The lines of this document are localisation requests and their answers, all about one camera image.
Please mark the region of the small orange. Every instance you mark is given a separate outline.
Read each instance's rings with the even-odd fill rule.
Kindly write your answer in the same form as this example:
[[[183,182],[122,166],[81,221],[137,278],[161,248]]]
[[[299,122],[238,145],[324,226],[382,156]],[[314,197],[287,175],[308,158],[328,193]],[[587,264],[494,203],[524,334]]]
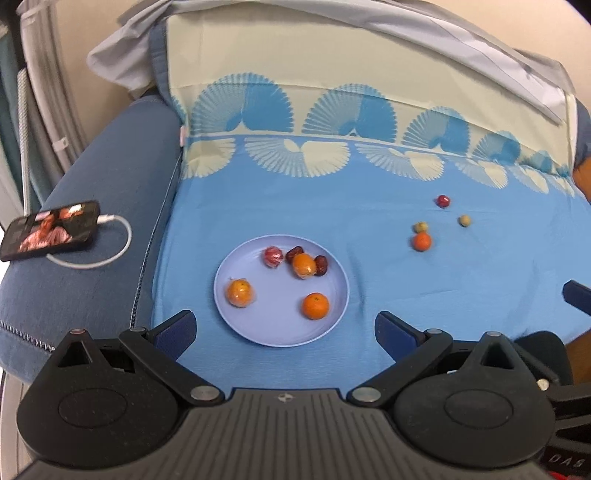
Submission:
[[[413,248],[419,252],[428,251],[432,247],[432,244],[432,237],[427,231],[422,231],[415,234],[415,236],[412,239]]]

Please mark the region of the yellow-green longan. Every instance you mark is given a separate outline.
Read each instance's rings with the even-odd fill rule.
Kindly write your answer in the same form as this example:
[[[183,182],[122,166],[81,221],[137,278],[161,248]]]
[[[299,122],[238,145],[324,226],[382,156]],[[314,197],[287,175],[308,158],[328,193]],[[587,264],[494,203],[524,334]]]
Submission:
[[[459,224],[461,226],[463,226],[463,227],[469,227],[471,225],[471,223],[472,223],[472,219],[468,215],[462,215],[462,216],[460,216],[459,219],[458,219],[458,221],[459,221]]]
[[[413,230],[416,234],[422,233],[422,232],[428,232],[429,231],[429,225],[426,222],[417,222],[414,226],[413,226]]]

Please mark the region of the small red fruit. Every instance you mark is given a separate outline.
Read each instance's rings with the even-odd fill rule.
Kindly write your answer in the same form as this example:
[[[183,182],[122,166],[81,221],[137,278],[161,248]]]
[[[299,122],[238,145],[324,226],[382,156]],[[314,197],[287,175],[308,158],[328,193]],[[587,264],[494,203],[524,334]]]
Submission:
[[[451,205],[451,199],[446,195],[440,195],[437,198],[437,205],[440,208],[448,208]]]

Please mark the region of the black clothed knee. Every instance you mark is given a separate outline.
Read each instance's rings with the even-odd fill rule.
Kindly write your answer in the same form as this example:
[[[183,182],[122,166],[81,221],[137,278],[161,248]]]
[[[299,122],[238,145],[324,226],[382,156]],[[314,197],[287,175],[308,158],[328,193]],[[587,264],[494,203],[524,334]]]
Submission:
[[[552,370],[562,385],[573,383],[566,346],[556,334],[549,331],[539,331],[519,337],[515,343]]]

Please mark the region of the wrapped orange on plate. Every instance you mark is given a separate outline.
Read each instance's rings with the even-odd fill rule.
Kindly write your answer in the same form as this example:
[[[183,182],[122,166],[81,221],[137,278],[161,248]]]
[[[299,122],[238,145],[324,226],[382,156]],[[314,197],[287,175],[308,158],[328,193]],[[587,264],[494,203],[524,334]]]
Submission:
[[[256,299],[256,290],[245,278],[233,279],[225,288],[225,298],[236,308],[246,308]]]

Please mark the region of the bare orange on plate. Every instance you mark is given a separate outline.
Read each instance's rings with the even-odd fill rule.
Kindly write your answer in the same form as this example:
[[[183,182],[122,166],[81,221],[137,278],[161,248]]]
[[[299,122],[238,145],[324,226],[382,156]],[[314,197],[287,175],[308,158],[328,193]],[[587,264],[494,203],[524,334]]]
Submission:
[[[329,314],[329,308],[329,299],[319,292],[308,294],[301,302],[301,313],[311,321],[324,319]]]

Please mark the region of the cardboard box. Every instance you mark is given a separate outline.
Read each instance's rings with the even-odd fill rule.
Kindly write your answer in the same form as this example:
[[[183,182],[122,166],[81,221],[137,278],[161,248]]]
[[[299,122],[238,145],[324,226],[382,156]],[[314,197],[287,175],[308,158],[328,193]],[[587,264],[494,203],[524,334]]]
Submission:
[[[573,180],[577,188],[591,202],[591,156],[588,155],[573,170]]]

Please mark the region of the light blue round plate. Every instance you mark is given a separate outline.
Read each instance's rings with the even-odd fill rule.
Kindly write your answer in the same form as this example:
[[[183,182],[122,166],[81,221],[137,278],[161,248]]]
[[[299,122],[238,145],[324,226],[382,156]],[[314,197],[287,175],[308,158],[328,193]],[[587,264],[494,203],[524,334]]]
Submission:
[[[287,264],[270,268],[263,262],[263,251],[270,246],[283,252],[301,246],[311,257],[325,256],[328,271],[301,279]],[[226,290],[233,280],[249,282],[254,290],[252,303],[245,307],[229,303]],[[301,306],[315,292],[328,298],[329,311],[311,320]],[[228,253],[214,276],[213,299],[222,320],[240,337],[266,347],[298,347],[328,335],[341,322],[349,305],[349,280],[339,260],[322,245],[294,235],[271,234],[249,239]]]

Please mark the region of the dark red date right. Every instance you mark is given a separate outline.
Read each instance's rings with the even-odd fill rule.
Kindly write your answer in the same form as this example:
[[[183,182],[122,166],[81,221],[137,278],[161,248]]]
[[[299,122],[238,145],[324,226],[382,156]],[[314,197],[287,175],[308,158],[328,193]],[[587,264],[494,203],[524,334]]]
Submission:
[[[318,255],[315,257],[315,275],[322,277],[328,272],[329,261],[324,255]]]

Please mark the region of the dark red date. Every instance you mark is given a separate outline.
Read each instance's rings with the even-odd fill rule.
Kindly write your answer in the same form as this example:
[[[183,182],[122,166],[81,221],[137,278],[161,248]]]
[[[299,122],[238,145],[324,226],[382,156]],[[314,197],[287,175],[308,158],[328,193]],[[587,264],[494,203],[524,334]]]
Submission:
[[[328,272],[329,261],[324,255],[318,255],[315,257],[315,275],[322,277]]]
[[[294,260],[294,257],[304,253],[304,248],[301,246],[295,246],[293,249],[286,254],[286,261],[288,264],[291,264]]]

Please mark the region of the black smartphone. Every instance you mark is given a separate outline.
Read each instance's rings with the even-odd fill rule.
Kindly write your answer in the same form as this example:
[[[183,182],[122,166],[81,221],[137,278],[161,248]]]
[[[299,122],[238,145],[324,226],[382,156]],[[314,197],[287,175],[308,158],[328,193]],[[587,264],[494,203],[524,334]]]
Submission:
[[[1,243],[1,261],[20,261],[85,249],[94,240],[97,201],[43,210],[14,219]]]

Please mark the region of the dark red date left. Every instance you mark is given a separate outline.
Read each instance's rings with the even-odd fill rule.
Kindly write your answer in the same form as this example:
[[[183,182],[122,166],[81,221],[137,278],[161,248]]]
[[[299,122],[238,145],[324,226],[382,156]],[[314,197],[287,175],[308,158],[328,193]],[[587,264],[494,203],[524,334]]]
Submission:
[[[286,254],[286,261],[288,264],[291,264],[294,260],[294,257],[304,253],[304,248],[301,246],[295,246],[293,249]]]

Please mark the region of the blue patterned cloth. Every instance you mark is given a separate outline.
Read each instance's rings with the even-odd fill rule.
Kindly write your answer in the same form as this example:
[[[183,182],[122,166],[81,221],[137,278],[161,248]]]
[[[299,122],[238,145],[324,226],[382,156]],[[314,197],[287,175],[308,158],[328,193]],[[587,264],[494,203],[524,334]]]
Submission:
[[[589,330],[562,295],[569,280],[590,280],[590,206],[571,177],[570,120],[556,125],[519,99],[468,97],[457,80],[455,101],[438,100],[426,74],[410,84],[428,101],[394,95],[396,76],[381,87],[300,87],[252,68],[167,93],[184,151],[153,319],[194,313],[186,368],[223,390],[349,390],[391,364],[374,335],[383,310],[466,340],[550,331],[568,342]],[[426,252],[412,246],[417,222],[429,225]],[[216,309],[221,261],[271,234],[314,241],[346,271],[346,313],[310,344],[252,343]]]

